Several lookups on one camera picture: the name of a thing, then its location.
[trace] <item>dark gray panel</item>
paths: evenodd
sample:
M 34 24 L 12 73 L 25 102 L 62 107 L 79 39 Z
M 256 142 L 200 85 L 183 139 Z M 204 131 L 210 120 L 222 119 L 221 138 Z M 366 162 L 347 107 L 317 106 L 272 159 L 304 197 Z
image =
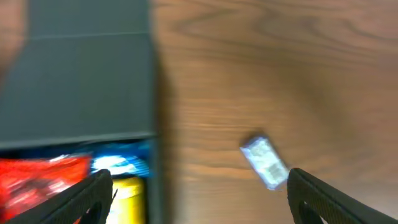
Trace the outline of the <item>dark gray panel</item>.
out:
M 29 1 L 29 36 L 147 32 L 146 0 Z
M 0 93 L 1 144 L 153 133 L 152 63 L 146 34 L 30 41 Z

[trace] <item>black box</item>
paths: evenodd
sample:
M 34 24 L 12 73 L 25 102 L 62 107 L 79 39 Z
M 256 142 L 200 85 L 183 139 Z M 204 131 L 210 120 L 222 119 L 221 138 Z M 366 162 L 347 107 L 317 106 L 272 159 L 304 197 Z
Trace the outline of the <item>black box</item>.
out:
M 0 151 L 151 139 L 149 223 L 162 223 L 149 3 L 37 0 L 27 13 L 0 92 Z

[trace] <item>wooden surface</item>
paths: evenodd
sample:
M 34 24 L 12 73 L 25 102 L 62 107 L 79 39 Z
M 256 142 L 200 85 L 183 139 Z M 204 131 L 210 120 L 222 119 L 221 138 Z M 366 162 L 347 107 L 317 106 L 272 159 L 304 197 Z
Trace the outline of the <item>wooden surface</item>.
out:
M 172 223 L 293 223 L 239 151 L 261 128 L 300 167 L 398 218 L 395 0 L 155 0 Z M 23 1 L 0 1 L 0 62 Z

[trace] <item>yellow object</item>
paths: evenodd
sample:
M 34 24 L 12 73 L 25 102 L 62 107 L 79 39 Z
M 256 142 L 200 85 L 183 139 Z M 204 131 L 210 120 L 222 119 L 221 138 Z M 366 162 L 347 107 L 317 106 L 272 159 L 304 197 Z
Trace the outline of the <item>yellow object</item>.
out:
M 138 177 L 113 180 L 113 193 L 118 190 L 106 224 L 144 224 L 144 184 Z

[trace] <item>small white packet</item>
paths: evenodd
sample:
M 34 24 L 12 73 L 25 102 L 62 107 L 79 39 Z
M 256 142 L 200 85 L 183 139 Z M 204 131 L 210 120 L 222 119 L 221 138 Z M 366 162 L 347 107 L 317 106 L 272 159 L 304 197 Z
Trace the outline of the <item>small white packet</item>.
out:
M 267 137 L 254 137 L 241 150 L 269 190 L 278 190 L 286 183 L 289 170 Z

